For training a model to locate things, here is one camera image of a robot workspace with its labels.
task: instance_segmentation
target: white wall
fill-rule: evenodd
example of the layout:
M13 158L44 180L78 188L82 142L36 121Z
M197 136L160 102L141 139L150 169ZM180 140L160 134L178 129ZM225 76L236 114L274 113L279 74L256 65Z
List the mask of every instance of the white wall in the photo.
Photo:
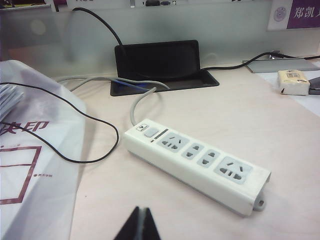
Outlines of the white wall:
M198 40L202 67L239 62L275 49L295 56L316 54L320 29L267 32L271 3L259 0L95 12L124 44ZM52 12L40 7L0 11L0 17L2 60L20 60L51 77L116 72L115 38L85 12Z

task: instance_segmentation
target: power strip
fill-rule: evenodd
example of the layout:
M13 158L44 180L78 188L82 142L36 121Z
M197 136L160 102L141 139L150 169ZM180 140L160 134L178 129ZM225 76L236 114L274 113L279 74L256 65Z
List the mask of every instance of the power strip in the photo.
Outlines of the power strip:
M133 154L243 216L266 205L271 172L214 146L145 119L124 133Z

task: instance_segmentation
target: stack of paper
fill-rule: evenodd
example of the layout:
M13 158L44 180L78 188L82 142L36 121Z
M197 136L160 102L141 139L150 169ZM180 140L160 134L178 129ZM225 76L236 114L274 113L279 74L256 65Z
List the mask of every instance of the stack of paper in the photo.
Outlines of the stack of paper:
M0 121L16 106L23 95L17 86L0 85Z

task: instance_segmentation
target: desk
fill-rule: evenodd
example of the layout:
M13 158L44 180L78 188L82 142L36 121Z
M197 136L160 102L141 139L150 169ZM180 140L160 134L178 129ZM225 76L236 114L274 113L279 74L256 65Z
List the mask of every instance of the desk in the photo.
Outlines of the desk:
M266 208L243 218L145 161L120 141L97 164L81 166L71 240L111 240L135 206L149 207L163 240L320 239L320 118L246 68L214 71L220 86L156 93L142 100L149 118L272 171ZM136 95L112 97L109 82L74 93L93 116L131 127ZM83 155L102 156L110 128L87 122Z

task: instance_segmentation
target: sign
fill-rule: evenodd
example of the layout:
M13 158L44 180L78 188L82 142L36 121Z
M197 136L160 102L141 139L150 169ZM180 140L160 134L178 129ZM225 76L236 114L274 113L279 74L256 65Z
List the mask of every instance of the sign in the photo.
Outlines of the sign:
M268 30L320 28L320 0L274 0Z

